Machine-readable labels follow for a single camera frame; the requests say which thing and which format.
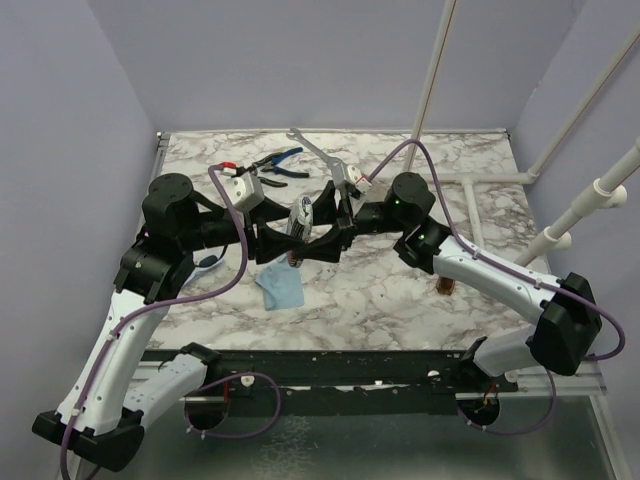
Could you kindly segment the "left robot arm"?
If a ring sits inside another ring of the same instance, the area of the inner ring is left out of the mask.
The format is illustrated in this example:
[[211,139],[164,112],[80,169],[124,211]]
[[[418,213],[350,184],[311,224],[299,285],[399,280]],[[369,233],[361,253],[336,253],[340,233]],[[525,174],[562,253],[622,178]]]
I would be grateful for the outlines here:
[[[71,476],[68,456],[118,472],[138,452],[146,431],[180,397],[206,395],[220,385],[215,354],[194,345],[141,386],[130,386],[152,334],[174,305],[213,299],[230,291],[250,260],[266,263],[296,245],[270,228],[288,207],[264,195],[252,174],[226,177],[209,170],[223,203],[197,192],[182,174],[155,178],[142,202],[143,225],[120,260],[109,310],[91,354],[59,406],[39,414],[33,432],[60,447],[60,475]],[[194,254],[238,244],[238,272],[210,293],[180,292],[196,269]]]

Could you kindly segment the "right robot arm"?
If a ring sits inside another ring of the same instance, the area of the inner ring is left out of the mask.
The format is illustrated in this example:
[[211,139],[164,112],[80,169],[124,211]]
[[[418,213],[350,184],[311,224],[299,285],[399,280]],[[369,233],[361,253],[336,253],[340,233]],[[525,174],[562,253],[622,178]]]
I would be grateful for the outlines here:
[[476,340],[459,367],[461,383],[481,391],[508,371],[540,365],[572,376],[602,328],[592,309],[589,282],[575,273],[564,279],[529,271],[486,251],[462,246],[450,227],[434,220],[435,196],[418,174],[402,173],[381,202],[366,202],[358,213],[342,199],[327,217],[331,229],[298,249],[294,257],[336,263],[359,235],[398,234],[393,249],[408,266],[461,282],[509,307],[528,327]]

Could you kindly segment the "brown sunglasses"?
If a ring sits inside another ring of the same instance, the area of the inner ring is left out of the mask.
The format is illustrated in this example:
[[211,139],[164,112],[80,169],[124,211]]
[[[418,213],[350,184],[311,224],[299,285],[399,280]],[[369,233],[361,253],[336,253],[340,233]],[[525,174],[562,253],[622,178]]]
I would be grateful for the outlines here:
[[455,284],[453,279],[440,276],[436,281],[436,291],[441,295],[450,296],[455,290]]

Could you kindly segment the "light blue cleaning cloth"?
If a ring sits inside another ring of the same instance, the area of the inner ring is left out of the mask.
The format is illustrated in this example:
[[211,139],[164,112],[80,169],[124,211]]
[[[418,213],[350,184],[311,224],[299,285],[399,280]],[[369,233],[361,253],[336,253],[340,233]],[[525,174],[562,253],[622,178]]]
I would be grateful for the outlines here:
[[298,308],[304,305],[300,271],[286,259],[269,264],[256,278],[263,293],[266,311]]

